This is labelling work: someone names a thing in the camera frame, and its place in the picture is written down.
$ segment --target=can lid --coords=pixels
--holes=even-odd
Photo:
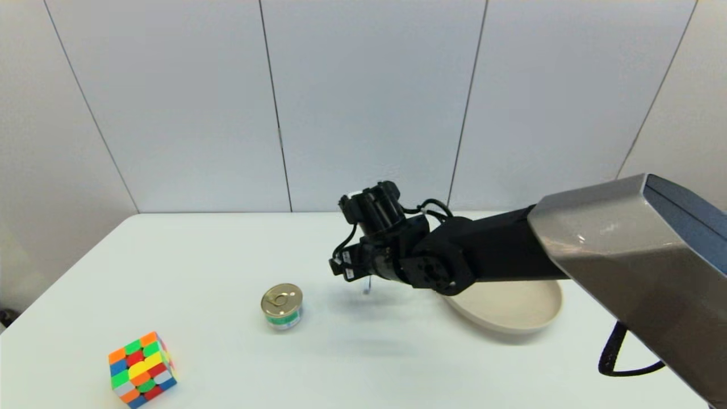
[[[300,308],[303,292],[293,284],[278,284],[269,289],[260,301],[260,307],[269,317],[285,317]]]

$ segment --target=panel seam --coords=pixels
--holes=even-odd
[[[465,113],[462,117],[462,128],[459,130],[459,142],[457,143],[457,155],[454,157],[454,169],[452,169],[452,178],[449,183],[449,194],[447,194],[447,206],[451,201],[452,189],[454,188],[454,177],[457,175],[457,162],[459,162],[459,151],[462,148],[462,137],[465,134],[465,123],[467,122],[467,110],[470,108],[470,97],[472,96],[472,85],[475,82],[475,72],[477,71],[477,62],[480,57],[480,46],[482,45],[482,35],[485,30],[485,17],[487,16],[487,6],[489,0],[485,0],[485,10],[482,12],[482,22],[480,23],[480,36],[477,39],[477,49],[475,50],[475,63],[472,67],[472,75],[470,76],[470,87],[467,90],[467,102],[465,103]]]
[[[674,54],[672,55],[672,59],[669,61],[669,65],[667,65],[667,70],[664,72],[664,76],[662,77],[662,81],[659,83],[659,88],[656,89],[656,94],[654,95],[654,99],[651,100],[651,105],[648,106],[648,110],[646,111],[646,115],[643,117],[643,121],[641,122],[641,126],[639,126],[638,131],[636,132],[636,136],[634,137],[634,140],[631,142],[631,146],[629,146],[629,150],[626,152],[626,156],[624,157],[624,161],[621,162],[621,166],[619,167],[619,171],[616,173],[615,179],[618,179],[621,177],[621,172],[623,172],[624,167],[626,166],[626,162],[629,159],[629,156],[631,156],[631,152],[634,149],[634,146],[636,146],[636,142],[638,141],[638,137],[641,135],[641,131],[643,130],[643,126],[646,124],[646,121],[648,120],[648,116],[651,114],[651,109],[654,108],[654,104],[656,103],[656,99],[659,98],[659,93],[662,91],[662,87],[664,86],[664,83],[667,80],[667,76],[669,75],[669,71],[672,69],[672,64],[674,63],[674,59],[676,58],[677,54],[679,53],[679,48],[681,47],[681,43],[684,40],[684,36],[686,35],[686,31],[689,29],[689,23],[691,23],[691,18],[694,15],[694,10],[696,10],[696,6],[699,3],[699,0],[694,0],[694,6],[691,8],[691,13],[689,13],[689,18],[686,21],[686,24],[684,25],[684,31],[682,31],[681,37],[679,37],[679,42],[677,43],[677,47],[674,50]]]
[[[93,114],[93,110],[91,109],[91,105],[89,104],[89,101],[86,98],[86,93],[84,92],[83,87],[81,87],[81,82],[79,81],[79,77],[76,75],[76,70],[73,69],[73,64],[71,64],[71,59],[68,57],[68,53],[65,51],[65,45],[63,45],[63,40],[60,38],[60,33],[58,33],[58,27],[56,27],[55,21],[53,20],[53,16],[50,14],[50,8],[48,7],[48,3],[47,3],[46,0],[43,0],[43,5],[45,5],[46,12],[48,13],[48,18],[50,19],[50,23],[53,25],[53,31],[55,31],[55,36],[58,38],[58,42],[60,43],[60,48],[63,50],[63,55],[65,56],[65,60],[68,62],[68,67],[71,68],[71,73],[73,74],[73,79],[76,80],[76,86],[78,86],[78,88],[79,88],[79,92],[81,93],[81,96],[84,99],[84,103],[86,104],[86,108],[89,110],[89,114],[91,115],[91,119],[93,120],[93,123],[96,126],[96,130],[98,131],[98,135],[101,137],[101,141],[103,142],[104,147],[106,147],[106,151],[108,152],[108,156],[111,158],[111,163],[113,163],[113,166],[116,168],[116,172],[119,174],[119,178],[121,179],[121,183],[124,185],[124,188],[126,189],[126,193],[129,195],[129,199],[131,199],[132,204],[134,205],[134,209],[136,209],[137,213],[141,213],[139,211],[139,206],[137,206],[137,203],[134,200],[134,196],[132,195],[131,190],[129,190],[129,185],[126,184],[126,180],[124,179],[124,175],[121,174],[121,170],[119,169],[119,165],[116,163],[116,159],[113,157],[113,154],[111,153],[111,149],[108,147],[108,143],[106,142],[106,138],[104,138],[103,132],[101,132],[101,127],[98,125],[98,121],[96,120],[96,116]]]
[[[270,88],[273,91],[273,105],[275,106],[275,121],[278,125],[278,143],[280,143],[280,155],[283,157],[283,173],[285,174],[285,188],[288,191],[288,206],[293,212],[293,200],[290,196],[290,182],[288,180],[288,167],[285,163],[285,149],[283,149],[283,133],[280,129],[280,116],[278,115],[278,98],[275,94],[275,83],[273,82],[273,65],[270,63],[270,48],[268,48],[268,32],[265,30],[265,17],[262,15],[262,0],[257,0],[260,6],[260,22],[262,23],[262,37],[265,40],[265,55],[268,57],[268,73],[270,74]]]

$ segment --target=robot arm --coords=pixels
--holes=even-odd
[[[727,408],[727,217],[696,194],[639,175],[476,221],[424,210],[442,221],[433,231],[424,215],[406,217],[422,207],[407,210],[399,196],[381,182],[341,198],[364,237],[346,247],[352,231],[337,247],[334,274],[443,295],[475,282],[571,278],[619,320],[612,338],[628,328],[711,406]]]

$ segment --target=can label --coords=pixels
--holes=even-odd
[[[300,321],[300,309],[287,317],[266,317],[268,324],[277,330],[287,330]]]

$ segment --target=white table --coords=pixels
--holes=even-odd
[[[363,295],[334,277],[349,231],[336,213],[130,218],[0,336],[0,407],[126,407],[106,356],[151,330],[180,383],[145,408],[706,407],[668,368],[599,375],[614,319],[573,282],[544,332],[497,336],[432,291],[376,279]],[[281,282],[306,310],[276,333],[260,298]],[[655,361],[630,336],[619,368]]]

